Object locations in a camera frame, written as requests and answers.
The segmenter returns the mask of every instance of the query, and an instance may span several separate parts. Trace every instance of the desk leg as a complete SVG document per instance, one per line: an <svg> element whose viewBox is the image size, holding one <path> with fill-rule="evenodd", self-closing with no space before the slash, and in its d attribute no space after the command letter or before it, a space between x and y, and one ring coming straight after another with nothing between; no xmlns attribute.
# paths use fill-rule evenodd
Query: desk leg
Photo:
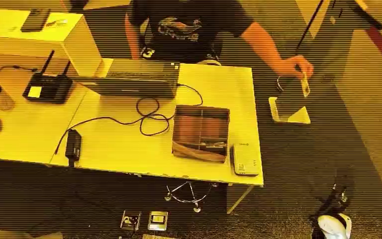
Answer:
<svg viewBox="0 0 382 239"><path fill-rule="evenodd" d="M239 187L243 185L235 185L233 187L228 187L228 195L237 194L237 191L239 190L239 188L237 190L233 189L234 187L237 187L237 186ZM241 195L241 197L239 197L238 200L236 200L236 202L230 208L228 208L228 211L226 213L231 214L231 212L236 208L236 206L251 192L253 188L254 188L254 185L247 186L246 190Z"/></svg>

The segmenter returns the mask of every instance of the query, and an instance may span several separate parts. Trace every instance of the chair caster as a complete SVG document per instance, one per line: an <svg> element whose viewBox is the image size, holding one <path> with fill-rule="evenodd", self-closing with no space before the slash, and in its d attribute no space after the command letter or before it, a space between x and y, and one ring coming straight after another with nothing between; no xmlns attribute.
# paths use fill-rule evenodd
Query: chair caster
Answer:
<svg viewBox="0 0 382 239"><path fill-rule="evenodd" d="M172 200L172 196L171 196L170 194L168 194L168 195L165 197L165 200L166 200L166 201L170 201L170 200Z"/></svg>

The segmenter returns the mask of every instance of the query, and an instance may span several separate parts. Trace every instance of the table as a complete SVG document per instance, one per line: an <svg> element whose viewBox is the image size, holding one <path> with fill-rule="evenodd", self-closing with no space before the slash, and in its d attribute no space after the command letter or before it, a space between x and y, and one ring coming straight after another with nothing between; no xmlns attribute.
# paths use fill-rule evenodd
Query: table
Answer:
<svg viewBox="0 0 382 239"><path fill-rule="evenodd" d="M129 5L131 0L89 0L87 4L84 6L84 10L96 9L96 8L104 8L104 7L112 7L112 6L123 6Z"/></svg>
<svg viewBox="0 0 382 239"><path fill-rule="evenodd" d="M99 50L82 14L52 12L39 32L21 32L30 11L0 9L0 54L70 59L82 76L92 76L101 62Z"/></svg>
<svg viewBox="0 0 382 239"><path fill-rule="evenodd" d="M0 66L20 65L40 67L46 58L0 55ZM67 60L53 59L49 73L58 74ZM8 112L0 110L2 130L0 132L0 159L48 164L59 138L67 129L84 94L83 87L73 84L71 95L62 105L30 102L22 93L32 73L5 68L0 71L0 84L15 101Z"/></svg>
<svg viewBox="0 0 382 239"><path fill-rule="evenodd" d="M41 0L5 0L0 1L0 8L2 9L16 9L16 10L30 10L32 8L50 8L53 11L69 12L71 9L70 0L47 0L46 2Z"/></svg>
<svg viewBox="0 0 382 239"><path fill-rule="evenodd" d="M106 75L112 60L104 59L103 62L97 76ZM230 109L230 144L245 141L255 145L257 150L253 156L261 158L251 68L181 64L179 83L196 88L204 99L203 106ZM110 116L121 122L134 121L140 118L135 110L137 100L100 96L87 89L70 125L102 116ZM174 100L160 100L160 103L158 113L169 117L174 113L175 105L198 104L199 97L194 91L179 87ZM140 104L142 112L153 108L152 101ZM163 121L147 120L143 130L157 132L164 127ZM262 171L256 177L236 175L229 157L223 164L174 157L171 153L172 130L148 137L140 134L139 123L119 125L105 119L79 125L76 130L83 142L77 164L79 168L251 185L247 193L252 186L263 186L264 183ZM51 164L68 165L63 155L66 138Z"/></svg>

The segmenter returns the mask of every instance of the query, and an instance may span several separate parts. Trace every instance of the office chair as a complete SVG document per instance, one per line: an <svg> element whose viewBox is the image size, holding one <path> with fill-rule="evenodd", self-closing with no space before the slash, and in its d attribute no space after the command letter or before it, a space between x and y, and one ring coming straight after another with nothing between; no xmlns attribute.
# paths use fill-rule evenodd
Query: office chair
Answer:
<svg viewBox="0 0 382 239"><path fill-rule="evenodd" d="M336 170L334 184L327 198L310 194L322 203L314 215L309 217L313 227L312 239L349 239L351 237L352 221L343 214L349 206L353 194L354 181L348 170Z"/></svg>
<svg viewBox="0 0 382 239"><path fill-rule="evenodd" d="M150 28L150 21L147 19L143 24L140 26L140 36L139 36L139 45L140 45L140 51L144 49L144 47L149 43L151 37L149 35L152 34L151 28ZM220 55L222 53L222 47L223 47L223 39L218 34L216 38L214 39L211 48L213 49L214 53L218 58L220 58Z"/></svg>

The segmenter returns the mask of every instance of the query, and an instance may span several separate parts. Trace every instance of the floor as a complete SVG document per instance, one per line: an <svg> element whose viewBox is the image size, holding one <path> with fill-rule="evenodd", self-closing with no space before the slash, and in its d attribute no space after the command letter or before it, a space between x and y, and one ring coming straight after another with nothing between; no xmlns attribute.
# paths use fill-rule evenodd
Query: floor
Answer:
<svg viewBox="0 0 382 239"><path fill-rule="evenodd" d="M270 32L282 57L292 56L306 26L296 3L241 2ZM85 12L103 57L129 57L124 10L110 7ZM332 9L326 18L331 14L335 14ZM158 235L306 239L311 234L308 217L320 206L313 196L326 196L339 170L355 182L346 210L353 221L351 238L382 238L382 182L333 85L342 73L352 30L366 25L350 13L343 14L341 21L346 22L344 27L325 22L314 40L307 35L299 51L315 65L312 100L307 103L310 125L271 121L267 98L277 95L273 72L243 40L223 36L222 64L253 68L265 178L264 188L253 189L233 214L225 214L225 185L212 190L202 212L196 214L190 205L163 199L166 184L178 185L182 180L0 161L0 229L34 235L61 230L67 238L79 239L118 238L128 236L118 229L120 214L128 208L146 212L138 235L152 234L145 227L150 210L167 210L168 231ZM205 184L197 185L199 195L206 190Z"/></svg>

